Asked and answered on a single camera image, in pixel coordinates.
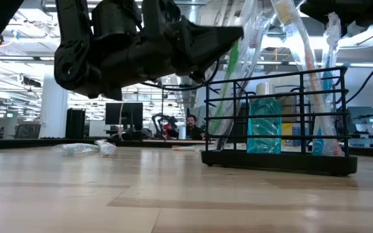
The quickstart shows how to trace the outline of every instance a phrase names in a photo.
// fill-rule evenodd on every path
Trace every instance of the man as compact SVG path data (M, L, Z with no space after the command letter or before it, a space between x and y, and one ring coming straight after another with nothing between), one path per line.
M186 135L192 140L205 140L205 134L195 124L197 117L194 115L188 115L186 118Z

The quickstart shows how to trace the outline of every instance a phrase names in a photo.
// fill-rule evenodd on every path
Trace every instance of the blue liquid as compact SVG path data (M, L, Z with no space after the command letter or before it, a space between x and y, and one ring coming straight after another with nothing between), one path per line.
M250 116L282 114L282 108L275 98L257 99L250 105ZM281 135L282 118L249 119L248 135ZM247 139L248 153L280 154L281 139Z

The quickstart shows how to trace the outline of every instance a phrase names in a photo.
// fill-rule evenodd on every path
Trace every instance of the wooden surface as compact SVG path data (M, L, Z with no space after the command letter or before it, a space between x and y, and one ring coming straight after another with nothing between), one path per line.
M0 151L0 232L373 232L373 158L326 177L207 167L194 152Z

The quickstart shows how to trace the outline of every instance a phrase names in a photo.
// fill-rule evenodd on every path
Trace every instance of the black cable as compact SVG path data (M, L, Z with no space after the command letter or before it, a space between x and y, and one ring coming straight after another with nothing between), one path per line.
M366 84L368 83L368 81L370 80L372 75L373 75L373 71L369 74L368 78L362 84L361 88L359 88L359 90L352 97L350 97L349 100L346 101L346 104L349 103L351 100L353 100L362 91L362 89L366 86Z
M196 89L199 89L205 85L208 85L214 78L215 78L215 75L217 74L218 72L218 68L220 67L220 59L218 59L216 61L216 66L215 66L215 69L214 69L214 72L212 72L210 78L199 84L198 86L195 86L195 87L187 87L187 88L169 88L169 87L163 87L161 85L156 85L156 84L151 84L151 83L141 83L142 85L147 85L149 87L157 87L157 88L160 88L160 89L164 89L165 91L193 91L193 90L196 90Z

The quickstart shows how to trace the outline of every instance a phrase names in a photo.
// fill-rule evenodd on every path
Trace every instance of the plastic bottle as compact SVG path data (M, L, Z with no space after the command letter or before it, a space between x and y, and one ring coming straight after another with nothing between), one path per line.
M260 83L257 85L256 94L274 94L275 86L271 83ZM250 105L250 116L255 115L280 115L281 105L274 97L256 99ZM282 118L250 118L248 124L248 135L281 135ZM281 139L259 138L247 139L247 153L270 153L280 154L282 149Z

